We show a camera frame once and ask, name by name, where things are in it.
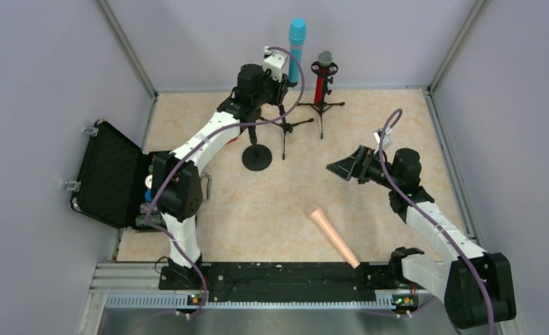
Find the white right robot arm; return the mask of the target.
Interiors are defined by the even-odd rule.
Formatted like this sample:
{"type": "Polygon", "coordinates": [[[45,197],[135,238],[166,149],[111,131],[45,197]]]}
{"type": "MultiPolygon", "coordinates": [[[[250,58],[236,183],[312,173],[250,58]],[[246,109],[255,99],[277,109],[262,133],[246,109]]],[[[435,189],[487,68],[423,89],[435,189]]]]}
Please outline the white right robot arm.
{"type": "Polygon", "coordinates": [[[460,329],[513,320],[517,315],[511,264],[470,240],[441,212],[420,183],[420,155],[398,149],[392,162],[384,152],[359,146],[350,156],[329,163],[327,171],[345,181],[369,181],[389,189],[392,210],[425,238],[441,262],[417,248],[393,251],[389,266],[399,279],[431,292],[460,329]]]}

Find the black round base clamp stand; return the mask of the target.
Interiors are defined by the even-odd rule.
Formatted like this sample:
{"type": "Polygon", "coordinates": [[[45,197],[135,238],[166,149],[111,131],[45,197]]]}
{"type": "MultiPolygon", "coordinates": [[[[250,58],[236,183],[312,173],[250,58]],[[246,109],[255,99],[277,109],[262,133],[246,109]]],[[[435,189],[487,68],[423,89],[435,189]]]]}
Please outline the black round base clamp stand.
{"type": "Polygon", "coordinates": [[[253,172],[267,169],[272,163],[272,152],[267,146],[258,143],[255,126],[245,126],[244,129],[248,132],[250,145],[242,153],[242,164],[253,172]]]}

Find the red glitter microphone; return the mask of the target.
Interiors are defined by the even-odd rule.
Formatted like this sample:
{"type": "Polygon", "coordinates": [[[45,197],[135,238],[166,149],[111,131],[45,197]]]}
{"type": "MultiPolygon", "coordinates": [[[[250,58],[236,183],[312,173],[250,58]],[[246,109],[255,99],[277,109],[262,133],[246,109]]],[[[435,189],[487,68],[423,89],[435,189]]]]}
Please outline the red glitter microphone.
{"type": "Polygon", "coordinates": [[[332,52],[324,50],[319,53],[317,61],[312,64],[312,72],[316,74],[316,91],[314,94],[314,102],[319,104],[323,101],[324,93],[327,89],[325,86],[325,79],[330,73],[330,67],[334,64],[332,60],[332,52]]]}

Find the black shock mount tripod stand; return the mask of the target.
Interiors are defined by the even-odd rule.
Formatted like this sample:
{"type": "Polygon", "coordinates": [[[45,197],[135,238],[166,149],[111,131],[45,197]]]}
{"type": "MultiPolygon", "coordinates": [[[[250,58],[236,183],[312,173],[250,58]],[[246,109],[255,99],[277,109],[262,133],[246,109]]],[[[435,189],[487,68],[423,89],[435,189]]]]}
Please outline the black shock mount tripod stand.
{"type": "Polygon", "coordinates": [[[309,106],[319,116],[320,138],[324,138],[323,115],[332,107],[345,106],[345,102],[329,103],[325,99],[332,93],[329,85],[334,81],[334,75],[337,74],[338,66],[334,61],[315,61],[311,65],[311,71],[317,76],[316,88],[314,92],[314,101],[312,103],[299,103],[299,106],[309,106]]]}

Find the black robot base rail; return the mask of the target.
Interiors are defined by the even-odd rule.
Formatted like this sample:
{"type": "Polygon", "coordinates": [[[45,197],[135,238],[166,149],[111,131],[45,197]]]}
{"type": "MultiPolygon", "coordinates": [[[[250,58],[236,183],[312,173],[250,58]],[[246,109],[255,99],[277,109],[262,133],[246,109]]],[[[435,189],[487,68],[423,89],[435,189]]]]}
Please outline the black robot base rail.
{"type": "Polygon", "coordinates": [[[189,291],[193,304],[265,303],[304,306],[412,305],[423,287],[402,278],[394,262],[203,262],[186,268],[169,261],[160,290],[189,291]]]}

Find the blue microphone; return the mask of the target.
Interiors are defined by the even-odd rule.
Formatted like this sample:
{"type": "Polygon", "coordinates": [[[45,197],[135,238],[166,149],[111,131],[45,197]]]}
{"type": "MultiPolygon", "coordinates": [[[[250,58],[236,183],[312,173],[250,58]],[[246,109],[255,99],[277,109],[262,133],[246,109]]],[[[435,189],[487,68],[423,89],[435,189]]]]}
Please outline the blue microphone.
{"type": "Polygon", "coordinates": [[[298,84],[300,73],[298,64],[302,59],[303,45],[307,37],[307,22],[302,17],[294,18],[290,23],[288,40],[289,51],[295,57],[295,60],[289,61],[288,67],[288,83],[290,87],[295,87],[298,84]]]}

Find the black tripod clip mic stand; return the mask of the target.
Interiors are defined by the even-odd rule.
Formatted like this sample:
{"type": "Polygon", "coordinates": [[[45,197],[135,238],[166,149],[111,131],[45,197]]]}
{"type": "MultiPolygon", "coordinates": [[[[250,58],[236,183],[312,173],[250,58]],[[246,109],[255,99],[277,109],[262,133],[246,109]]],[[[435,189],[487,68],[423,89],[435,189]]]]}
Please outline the black tripod clip mic stand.
{"type": "Polygon", "coordinates": [[[271,120],[266,119],[266,118],[264,118],[264,117],[259,117],[258,119],[259,119],[260,121],[270,122],[271,124],[274,124],[275,126],[278,126],[278,127],[282,130],[282,133],[283,133],[283,145],[282,145],[281,159],[282,159],[283,161],[286,159],[286,138],[287,138],[287,135],[288,135],[288,134],[291,134],[296,126],[299,126],[299,125],[302,125],[302,124],[308,124],[308,123],[315,122],[315,119],[314,119],[314,118],[310,118],[310,119],[307,119],[307,120],[304,120],[304,121],[295,122],[295,123],[289,123],[289,122],[286,120],[286,117],[282,117],[282,118],[280,119],[280,122],[279,122],[279,123],[277,123],[277,122],[272,122],[271,120]]]}

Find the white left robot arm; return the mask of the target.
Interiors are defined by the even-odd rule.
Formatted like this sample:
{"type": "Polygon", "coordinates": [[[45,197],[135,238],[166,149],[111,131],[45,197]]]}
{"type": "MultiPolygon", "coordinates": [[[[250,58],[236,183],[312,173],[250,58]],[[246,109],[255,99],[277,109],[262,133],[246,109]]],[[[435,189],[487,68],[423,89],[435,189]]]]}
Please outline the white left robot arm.
{"type": "Polygon", "coordinates": [[[202,205],[201,174],[206,165],[242,132],[250,146],[242,153],[246,169],[261,171],[272,162],[271,151],[258,143],[255,122],[264,105],[282,106],[288,91],[282,66],[245,64],[237,84],[210,120],[185,144],[154,159],[151,192],[171,239],[167,268],[189,279],[201,257],[196,239],[197,213],[202,205]]]}

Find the pink microphone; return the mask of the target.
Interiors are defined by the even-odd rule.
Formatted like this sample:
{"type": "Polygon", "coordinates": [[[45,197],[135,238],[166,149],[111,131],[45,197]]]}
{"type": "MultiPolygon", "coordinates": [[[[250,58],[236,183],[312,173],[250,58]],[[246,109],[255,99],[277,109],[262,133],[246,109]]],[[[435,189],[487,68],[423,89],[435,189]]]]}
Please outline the pink microphone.
{"type": "Polygon", "coordinates": [[[361,262],[348,244],[343,240],[332,222],[328,219],[324,210],[322,210],[322,208],[318,208],[310,213],[309,217],[319,227],[338,254],[353,269],[358,268],[361,262]]]}

